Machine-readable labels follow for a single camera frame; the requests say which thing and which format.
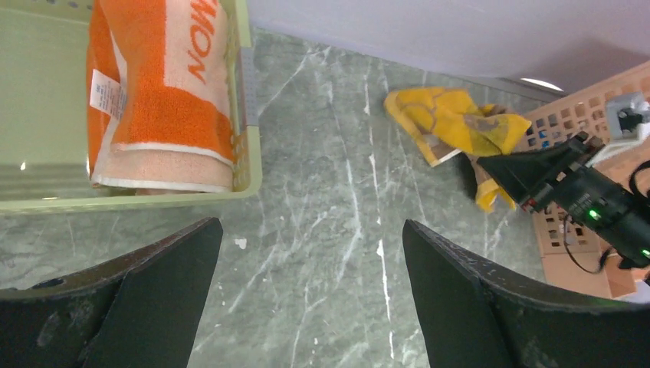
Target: marble surface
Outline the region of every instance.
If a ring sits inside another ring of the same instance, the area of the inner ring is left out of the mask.
[[[473,203],[469,162],[429,168],[386,117],[389,90],[503,91],[296,38],[255,33],[264,185],[195,208],[0,216],[0,288],[27,288],[154,242],[202,217],[225,237],[189,367],[424,367],[401,230],[418,220],[543,278],[531,220]]]

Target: folded towel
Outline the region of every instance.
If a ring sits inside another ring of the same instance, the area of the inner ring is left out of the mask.
[[[457,149],[468,155],[478,185],[475,201],[481,209],[492,212],[498,195],[515,208],[514,200],[476,159],[511,153],[530,127],[530,121],[502,106],[476,106],[467,91],[443,87],[394,91],[384,105],[413,138],[429,165],[436,166],[443,161],[434,149],[438,152]],[[437,136],[442,143],[427,144],[428,135]]]
[[[87,51],[93,183],[231,190],[227,37],[217,0],[95,1]]]

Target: yellow cloth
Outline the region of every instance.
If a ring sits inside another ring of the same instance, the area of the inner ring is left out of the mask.
[[[449,146],[468,154],[477,171],[476,203],[486,212],[502,195],[514,201],[475,163],[475,156],[512,153],[530,127],[530,121],[514,113],[502,113],[495,105],[477,106],[466,90],[425,87],[391,92],[384,103],[388,114],[413,138],[429,165],[439,164],[424,138],[437,136]]]

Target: plastic container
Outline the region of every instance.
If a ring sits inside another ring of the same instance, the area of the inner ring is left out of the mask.
[[[221,0],[230,26],[234,191],[182,195],[90,187],[85,58],[92,4],[0,0],[0,213],[203,205],[254,195],[262,174],[246,0]]]
[[[553,146],[582,130],[590,135],[596,135],[608,143],[611,136],[606,122],[607,101],[622,94],[638,91],[642,92],[645,99],[650,101],[650,62],[527,114],[526,118],[533,122],[533,126],[521,141],[518,150],[536,150]],[[648,159],[650,159],[650,139],[647,139],[639,147],[598,163],[596,168],[627,188],[632,171]],[[641,172],[637,177],[640,189],[650,186],[650,173]],[[602,274],[590,275],[567,261],[568,257],[563,245],[565,231],[567,231],[571,252],[582,260],[585,267],[591,269],[596,268],[602,250],[608,248],[609,245],[587,228],[568,225],[567,229],[564,229],[565,214],[556,205],[550,205],[545,212],[533,214],[547,280],[563,288],[600,297],[620,297],[634,292],[634,281],[628,271],[608,266]],[[596,287],[597,284],[609,287],[606,290]]]

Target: towel tag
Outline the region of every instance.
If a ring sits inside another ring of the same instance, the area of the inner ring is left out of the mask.
[[[90,88],[91,107],[107,113],[115,119],[122,119],[126,107],[126,91],[119,82],[95,69]]]

